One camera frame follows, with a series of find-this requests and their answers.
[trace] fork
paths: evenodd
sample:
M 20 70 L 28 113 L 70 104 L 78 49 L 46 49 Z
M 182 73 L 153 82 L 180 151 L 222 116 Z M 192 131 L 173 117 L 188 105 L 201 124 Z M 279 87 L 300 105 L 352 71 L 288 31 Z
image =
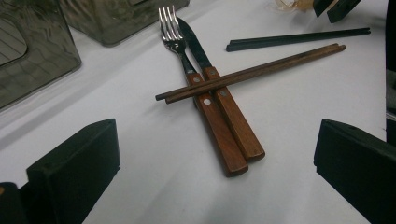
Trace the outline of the fork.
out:
M 189 85 L 203 82 L 203 78 L 196 72 L 187 57 L 185 51 L 187 44 L 178 27 L 175 8 L 172 7 L 171 10 L 169 7 L 163 7 L 159 8 L 158 11 L 163 43 L 167 49 L 177 54 L 183 65 L 187 82 Z M 247 162 L 210 93 L 207 92 L 194 97 L 194 102 L 214 136 L 225 174 L 227 176 L 235 176 L 246 172 L 248 170 Z

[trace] dark plastic block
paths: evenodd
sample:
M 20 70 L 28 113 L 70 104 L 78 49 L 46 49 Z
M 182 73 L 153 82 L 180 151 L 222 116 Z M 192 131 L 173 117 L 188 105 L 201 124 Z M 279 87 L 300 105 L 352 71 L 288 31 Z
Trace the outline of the dark plastic block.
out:
M 56 223 L 82 223 L 119 169 L 116 121 L 103 120 L 30 166 L 26 188 L 49 202 Z
M 324 119 L 314 164 L 371 223 L 396 223 L 396 147 L 345 123 Z
M 0 223 L 27 224 L 20 193 L 14 183 L 0 183 Z

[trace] fork handle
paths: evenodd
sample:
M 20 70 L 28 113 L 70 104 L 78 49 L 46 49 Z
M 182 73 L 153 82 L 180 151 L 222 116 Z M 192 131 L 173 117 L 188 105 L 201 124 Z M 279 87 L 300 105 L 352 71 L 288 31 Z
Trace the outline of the fork handle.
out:
M 196 73 L 187 75 L 187 81 L 190 85 L 194 85 L 204 80 Z M 246 172 L 248 164 L 212 96 L 204 93 L 194 97 L 194 101 L 213 133 L 226 176 L 236 176 Z
M 203 75 L 206 80 L 220 77 L 213 66 L 204 68 Z M 213 95 L 245 159 L 247 161 L 262 159 L 265 156 L 264 149 L 227 87 L 214 91 Z

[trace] table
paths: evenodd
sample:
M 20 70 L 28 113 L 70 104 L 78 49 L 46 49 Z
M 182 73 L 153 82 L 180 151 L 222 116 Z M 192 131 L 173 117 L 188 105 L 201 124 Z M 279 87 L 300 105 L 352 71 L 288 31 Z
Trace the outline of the table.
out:
M 191 99 L 156 94 L 186 85 L 180 63 L 150 25 L 114 48 L 72 29 L 76 72 L 0 112 L 0 181 L 25 169 L 84 126 L 116 119 L 121 169 L 84 223 L 367 223 L 316 173 L 322 119 L 386 138 L 387 1 L 361 1 L 345 19 L 280 11 L 273 0 L 201 0 L 177 12 L 222 75 L 332 43 L 346 50 L 229 87 L 266 156 L 224 176 Z M 370 27 L 370 35 L 226 52 L 231 39 Z

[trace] chopsticks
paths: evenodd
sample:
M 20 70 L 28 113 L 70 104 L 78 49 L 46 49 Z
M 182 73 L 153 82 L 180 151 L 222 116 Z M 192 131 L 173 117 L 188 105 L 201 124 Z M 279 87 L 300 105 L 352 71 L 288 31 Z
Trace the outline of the chopsticks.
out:
M 165 92 L 155 96 L 157 101 L 165 100 L 167 104 L 177 102 L 204 92 L 213 91 L 234 83 L 245 81 L 254 77 L 271 74 L 303 63 L 309 63 L 314 60 L 333 55 L 341 52 L 346 48 L 345 45 L 332 44 L 318 49 L 312 49 L 303 53 L 299 53 L 287 58 L 265 63 L 246 70 L 232 73 L 227 76 L 218 77 L 208 80 L 200 84 Z
M 269 37 L 250 38 L 250 39 L 236 39 L 230 41 L 230 44 L 227 45 L 226 50 L 231 52 L 231 51 L 237 51 L 243 49 L 266 48 L 272 46 L 303 43 L 308 41 L 332 39 L 338 37 L 368 35 L 370 33 L 371 33 L 370 28 L 366 27 L 360 29 L 330 31 L 330 32 L 311 33 L 311 34 L 302 34 L 302 35 L 281 35 L 281 36 L 269 36 Z

